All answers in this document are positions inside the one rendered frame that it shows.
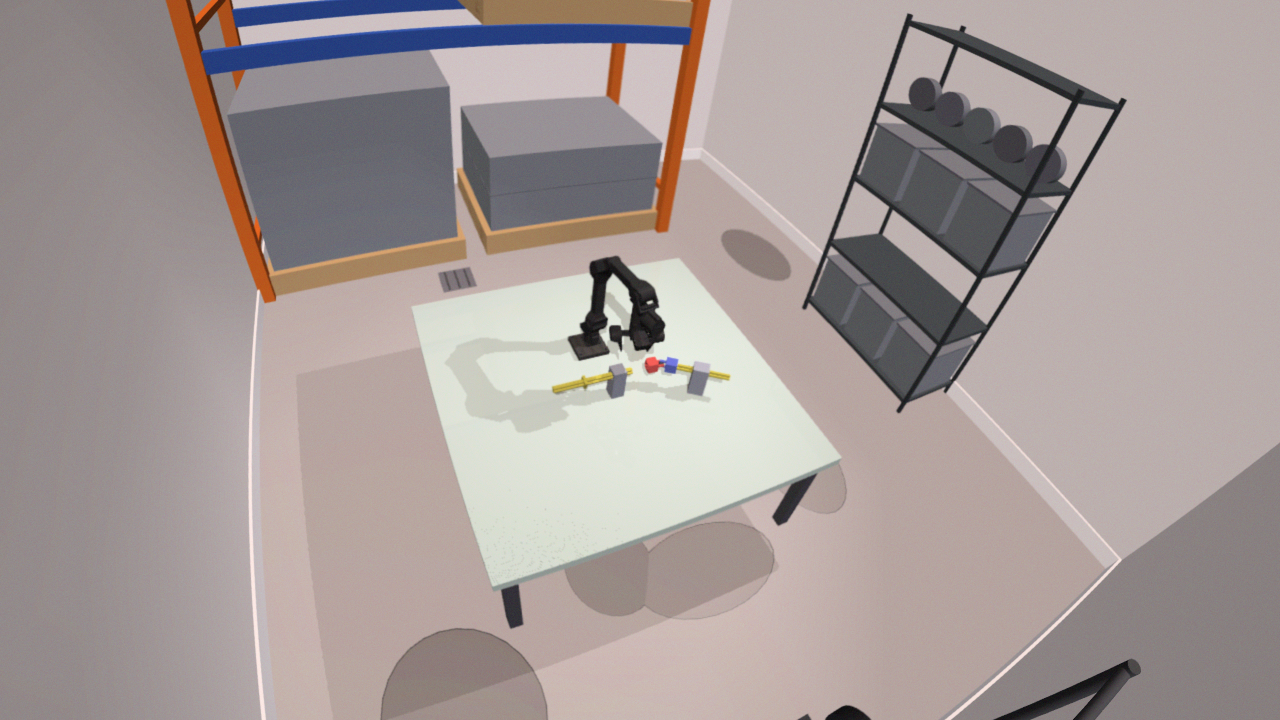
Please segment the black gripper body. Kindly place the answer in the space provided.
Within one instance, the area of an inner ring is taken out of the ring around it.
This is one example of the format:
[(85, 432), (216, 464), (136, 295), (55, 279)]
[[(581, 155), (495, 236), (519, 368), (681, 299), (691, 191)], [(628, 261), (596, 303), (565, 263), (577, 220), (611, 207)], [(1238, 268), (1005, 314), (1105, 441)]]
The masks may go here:
[[(622, 336), (630, 336), (630, 332), (632, 329), (636, 328), (636, 331), (641, 331), (644, 325), (641, 324), (641, 322), (634, 322), (632, 318), (630, 319), (628, 331), (622, 331), (621, 325), (611, 325), (609, 327), (611, 341), (621, 341)], [(666, 333), (664, 333), (664, 331), (662, 331), (660, 334), (657, 334), (654, 337), (655, 337), (655, 342), (663, 342), (666, 340)]]

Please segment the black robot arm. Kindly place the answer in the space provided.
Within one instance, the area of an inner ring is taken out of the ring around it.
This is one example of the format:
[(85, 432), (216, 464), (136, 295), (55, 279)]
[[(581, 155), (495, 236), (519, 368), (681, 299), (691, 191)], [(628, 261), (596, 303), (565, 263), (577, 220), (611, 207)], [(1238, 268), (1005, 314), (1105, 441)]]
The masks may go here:
[[(599, 331), (604, 329), (608, 318), (603, 313), (605, 301), (605, 284), (611, 279), (612, 273), (614, 277), (622, 282), (627, 290), (630, 301), (632, 305), (631, 318), (634, 322), (641, 322), (644, 325), (641, 331), (632, 329), (630, 332), (630, 340), (634, 341), (634, 348), (636, 351), (646, 350), (655, 342), (657, 334), (660, 334), (666, 329), (666, 322), (662, 316), (655, 313), (659, 307), (659, 300), (657, 297), (657, 290), (648, 281), (640, 281), (628, 266), (621, 261), (620, 256), (602, 258), (590, 263), (590, 275), (593, 277), (593, 296), (591, 307), (585, 316), (585, 320), (579, 323), (580, 329), (584, 332), (581, 334), (582, 342), (589, 347), (593, 345), (602, 345), (599, 340)], [(653, 301), (653, 304), (646, 304)], [(646, 333), (649, 331), (652, 334)]]

